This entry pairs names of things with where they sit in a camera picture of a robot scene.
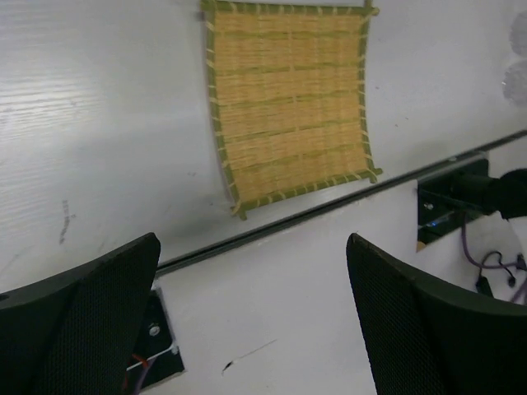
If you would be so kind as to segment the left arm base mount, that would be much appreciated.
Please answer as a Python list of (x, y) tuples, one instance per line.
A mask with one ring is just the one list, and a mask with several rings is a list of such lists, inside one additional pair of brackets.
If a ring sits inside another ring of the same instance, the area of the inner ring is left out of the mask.
[(138, 338), (128, 360), (122, 394), (139, 394), (185, 372), (163, 293), (153, 286)]

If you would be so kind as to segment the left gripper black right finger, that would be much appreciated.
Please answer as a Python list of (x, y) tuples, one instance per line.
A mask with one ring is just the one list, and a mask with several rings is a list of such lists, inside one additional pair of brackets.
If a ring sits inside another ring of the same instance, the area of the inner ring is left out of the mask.
[(352, 234), (347, 270), (379, 394), (524, 394), (526, 307), (465, 290)]

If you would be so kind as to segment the woven bamboo mat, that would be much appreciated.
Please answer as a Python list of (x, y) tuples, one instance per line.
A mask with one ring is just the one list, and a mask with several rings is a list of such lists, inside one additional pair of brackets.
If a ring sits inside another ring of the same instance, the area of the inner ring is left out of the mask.
[(366, 121), (372, 2), (203, 1), (201, 10), (210, 118), (235, 216), (377, 180)]

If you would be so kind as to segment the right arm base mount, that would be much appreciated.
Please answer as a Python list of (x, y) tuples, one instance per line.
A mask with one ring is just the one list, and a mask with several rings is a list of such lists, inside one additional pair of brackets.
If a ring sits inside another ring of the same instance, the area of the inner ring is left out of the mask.
[(499, 177), (489, 160), (477, 156), (418, 182), (417, 240), (430, 244), (481, 216), (498, 212), (505, 220), (526, 216), (526, 168)]

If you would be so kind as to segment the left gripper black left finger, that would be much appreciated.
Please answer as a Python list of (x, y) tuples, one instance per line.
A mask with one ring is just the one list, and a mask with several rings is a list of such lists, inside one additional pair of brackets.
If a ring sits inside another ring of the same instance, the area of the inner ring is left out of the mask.
[(143, 235), (1, 294), (3, 394), (119, 394), (161, 244)]

